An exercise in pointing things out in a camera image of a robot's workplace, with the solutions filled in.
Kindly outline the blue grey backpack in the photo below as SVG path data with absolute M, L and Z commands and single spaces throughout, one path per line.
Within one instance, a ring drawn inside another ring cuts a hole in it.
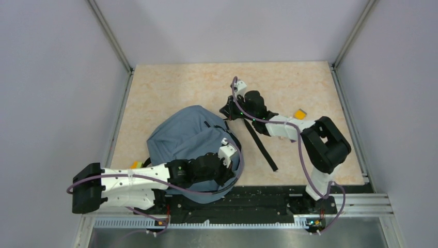
M 213 180 L 192 183 L 188 175 L 190 160 L 218 153 L 223 138 L 237 149 L 232 157 L 236 176 L 224 186 Z M 181 194 L 200 204 L 215 202 L 229 193 L 245 166 L 242 146 L 227 122 L 200 105 L 186 107 L 170 116 L 153 131 L 146 144 L 149 158 L 143 166 L 167 166 L 170 174 L 167 193 Z

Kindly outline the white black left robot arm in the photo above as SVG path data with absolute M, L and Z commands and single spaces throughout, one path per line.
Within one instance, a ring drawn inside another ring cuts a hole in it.
M 75 214 L 109 207 L 149 209 L 157 214 L 165 209 L 165 195 L 182 195 L 199 204 L 219 200 L 237 183 L 243 167 L 244 160 L 236 153 L 211 152 L 135 169 L 91 163 L 73 177 L 67 192 Z

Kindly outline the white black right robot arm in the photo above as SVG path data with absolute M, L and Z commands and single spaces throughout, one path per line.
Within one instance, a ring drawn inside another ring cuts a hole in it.
M 333 121 L 322 116 L 316 121 L 299 120 L 269 111 L 264 98 L 256 90 L 244 96 L 232 95 L 220 109 L 229 120 L 247 119 L 252 136 L 258 133 L 266 136 L 284 137 L 298 143 L 300 162 L 304 162 L 303 151 L 314 166 L 311 173 L 303 169 L 307 178 L 306 195 L 303 207 L 310 213 L 318 212 L 324 205 L 334 185 L 332 173 L 351 153 L 350 143 Z

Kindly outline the yellow grey eraser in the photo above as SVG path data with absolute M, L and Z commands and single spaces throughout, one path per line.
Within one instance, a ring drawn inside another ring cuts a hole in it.
M 307 116 L 307 113 L 302 110 L 301 108 L 298 109 L 295 113 L 294 113 L 294 118 L 298 119 L 298 120 L 304 120 Z

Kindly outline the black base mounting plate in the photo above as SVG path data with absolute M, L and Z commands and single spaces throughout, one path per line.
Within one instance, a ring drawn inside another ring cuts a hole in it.
M 239 186 L 221 199 L 196 203 L 182 195 L 159 195 L 158 203 L 136 214 L 168 215 L 172 224 L 274 224 L 292 223 L 298 216 L 317 218 L 337 214 L 334 198 L 313 200 L 304 186 Z

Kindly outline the colourful puzzle cube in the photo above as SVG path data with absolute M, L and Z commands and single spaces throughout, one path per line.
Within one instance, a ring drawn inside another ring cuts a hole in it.
M 133 165 L 130 167 L 130 169 L 142 168 L 142 166 L 143 166 L 143 163 L 142 163 L 142 162 L 140 162 L 140 161 L 135 161 L 135 162 L 133 163 Z

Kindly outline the metal frame rail left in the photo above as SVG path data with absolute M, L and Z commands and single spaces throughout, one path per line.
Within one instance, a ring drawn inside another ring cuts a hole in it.
M 120 43 L 120 37 L 114 31 L 114 21 L 105 11 L 104 6 L 111 1 L 86 1 L 97 31 L 97 60 L 92 63 L 93 83 L 98 92 L 93 96 L 93 106 L 98 109 L 101 117 L 99 127 L 103 129 L 101 166 L 109 168 L 117 144 L 118 133 L 128 93 L 133 78 L 133 64 L 129 62 L 125 50 Z

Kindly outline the aluminium front rail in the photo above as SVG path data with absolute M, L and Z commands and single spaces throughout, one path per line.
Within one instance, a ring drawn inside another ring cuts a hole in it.
M 389 199 L 383 194 L 335 194 L 324 204 L 324 214 L 295 213 L 292 207 L 298 205 L 298 196 L 290 195 L 289 200 L 275 201 L 267 198 L 266 207 L 246 206 L 231 209 L 224 203 L 214 203 L 211 208 L 189 208 L 188 204 L 171 204 L 169 218 L 154 216 L 146 218 L 133 212 L 121 216 L 98 216 L 94 228 L 127 229 L 310 229 L 323 216 L 323 224 L 335 217 L 340 218 L 380 218 L 393 215 Z

